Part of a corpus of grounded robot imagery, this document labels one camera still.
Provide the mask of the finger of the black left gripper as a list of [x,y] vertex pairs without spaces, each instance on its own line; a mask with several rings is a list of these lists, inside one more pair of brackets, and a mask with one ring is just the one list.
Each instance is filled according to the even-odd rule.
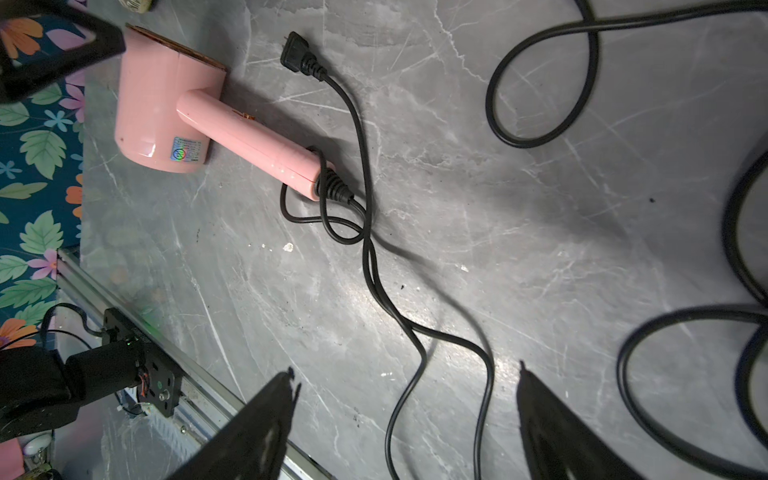
[[14,104],[126,50],[84,1],[1,3],[1,103]]

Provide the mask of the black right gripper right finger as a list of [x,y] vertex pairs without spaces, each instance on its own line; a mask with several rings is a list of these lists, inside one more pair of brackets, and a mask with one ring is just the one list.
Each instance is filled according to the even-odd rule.
[[535,374],[520,367],[516,399],[532,479],[640,479]]

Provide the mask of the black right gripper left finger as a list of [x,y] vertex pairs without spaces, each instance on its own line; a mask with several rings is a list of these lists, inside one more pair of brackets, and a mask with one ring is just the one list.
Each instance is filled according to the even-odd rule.
[[171,479],[277,479],[288,450],[288,436],[300,388],[294,370],[277,373],[245,402],[212,439],[169,475]]

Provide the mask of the pink hair dryer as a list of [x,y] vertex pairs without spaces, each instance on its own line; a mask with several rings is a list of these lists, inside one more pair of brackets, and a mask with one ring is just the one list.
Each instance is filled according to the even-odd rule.
[[193,173],[216,142],[319,198],[321,171],[333,164],[223,103],[224,64],[139,26],[128,25],[124,41],[114,133],[124,157],[154,170]]

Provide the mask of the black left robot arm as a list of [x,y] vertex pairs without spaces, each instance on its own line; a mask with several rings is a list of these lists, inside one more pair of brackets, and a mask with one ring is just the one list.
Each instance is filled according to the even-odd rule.
[[85,72],[123,53],[83,1],[1,5],[1,437],[73,422],[109,396],[50,344],[59,253],[82,228]]

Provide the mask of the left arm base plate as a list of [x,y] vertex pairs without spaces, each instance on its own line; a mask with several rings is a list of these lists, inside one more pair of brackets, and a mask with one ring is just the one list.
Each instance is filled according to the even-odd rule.
[[124,343],[129,351],[135,380],[126,389],[135,404],[150,404],[160,414],[170,418],[181,398],[183,370],[153,339],[145,334],[119,309],[104,313],[108,343]]

